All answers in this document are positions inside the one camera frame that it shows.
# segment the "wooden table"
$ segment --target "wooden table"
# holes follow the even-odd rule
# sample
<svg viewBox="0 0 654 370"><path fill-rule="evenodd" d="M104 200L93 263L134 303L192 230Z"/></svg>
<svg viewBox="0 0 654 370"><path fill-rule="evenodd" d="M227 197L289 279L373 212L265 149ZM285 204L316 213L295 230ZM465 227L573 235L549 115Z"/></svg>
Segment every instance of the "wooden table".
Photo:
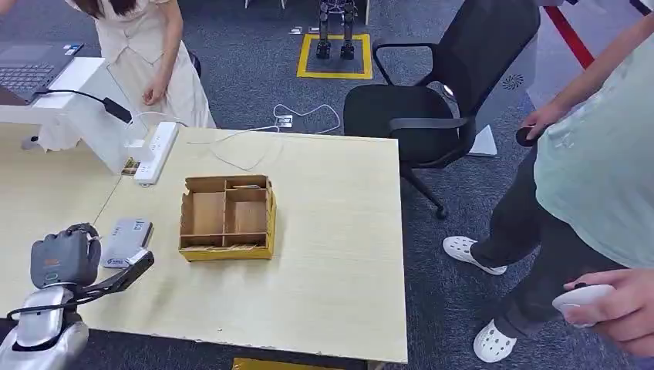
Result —
<svg viewBox="0 0 654 370"><path fill-rule="evenodd" d="M121 217L148 218L155 263L127 291L82 306L84 321L107 331L407 362L396 141L243 133L212 145L187 143L232 133L183 128L157 185L120 181L96 227L107 234ZM184 178L246 173L212 150L245 168L263 158L251 173L271 178L278 201L272 260L189 263L177 251ZM33 189L39 191L42 185ZM58 207L50 208L57 211L44 210L34 221L38 232L5 230L22 241L7 247L24 248L19 259L2 262L0 278L16 274L9 281L20 282L5 294L6 311L31 290L31 241L97 212L70 209L64 212L77 217L60 217ZM100 276L114 272L101 269Z"/></svg>
<svg viewBox="0 0 654 370"><path fill-rule="evenodd" d="M34 291L32 244L72 224L94 222L120 177L83 144L73 150L21 150L38 126L0 123L0 312L20 308Z"/></svg>

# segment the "cardboard box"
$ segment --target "cardboard box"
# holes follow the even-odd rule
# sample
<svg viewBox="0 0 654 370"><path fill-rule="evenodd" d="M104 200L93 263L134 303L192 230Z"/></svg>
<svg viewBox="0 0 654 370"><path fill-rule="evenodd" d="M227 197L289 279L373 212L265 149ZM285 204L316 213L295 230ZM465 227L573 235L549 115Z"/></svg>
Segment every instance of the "cardboard box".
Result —
<svg viewBox="0 0 654 370"><path fill-rule="evenodd" d="M271 259L277 206L266 176L189 177L180 253L189 261Z"/></svg>

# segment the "power strip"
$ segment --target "power strip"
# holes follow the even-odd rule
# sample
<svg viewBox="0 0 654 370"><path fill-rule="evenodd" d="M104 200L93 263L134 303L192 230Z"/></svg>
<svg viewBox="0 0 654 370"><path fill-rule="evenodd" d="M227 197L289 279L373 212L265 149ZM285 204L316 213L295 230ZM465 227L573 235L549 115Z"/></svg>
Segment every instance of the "power strip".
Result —
<svg viewBox="0 0 654 370"><path fill-rule="evenodd" d="M134 174L134 180L139 185L148 187L157 183L179 130L175 122L159 123L157 131L154 132L154 136L150 141L150 150L152 150L153 159L151 161L141 162L137 172Z"/></svg>

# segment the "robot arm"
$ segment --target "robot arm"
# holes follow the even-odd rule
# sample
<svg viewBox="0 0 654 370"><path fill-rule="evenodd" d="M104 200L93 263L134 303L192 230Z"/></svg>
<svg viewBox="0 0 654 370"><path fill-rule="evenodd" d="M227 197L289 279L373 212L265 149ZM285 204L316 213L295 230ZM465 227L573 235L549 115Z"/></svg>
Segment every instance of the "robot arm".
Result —
<svg viewBox="0 0 654 370"><path fill-rule="evenodd" d="M63 370L86 346L89 329L77 306L124 291L154 262L141 250L120 273L91 285L96 277L100 243L89 224L73 225L32 245L30 274L38 288L22 308L18 325L0 345L0 370Z"/></svg>

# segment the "woman's arm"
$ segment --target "woman's arm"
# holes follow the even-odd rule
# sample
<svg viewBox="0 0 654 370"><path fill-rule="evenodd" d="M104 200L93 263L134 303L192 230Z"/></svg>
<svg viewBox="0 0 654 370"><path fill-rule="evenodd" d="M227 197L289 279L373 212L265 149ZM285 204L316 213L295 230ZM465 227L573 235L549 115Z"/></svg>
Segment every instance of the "woman's arm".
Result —
<svg viewBox="0 0 654 370"><path fill-rule="evenodd" d="M163 35L163 55L161 65L154 81L143 94L143 101L149 106L158 102L166 93L168 82L173 75L177 53L180 50L184 20L177 0L168 0L157 4L166 18L166 32Z"/></svg>
<svg viewBox="0 0 654 370"><path fill-rule="evenodd" d="M0 15L5 15L17 0L0 0Z"/></svg>

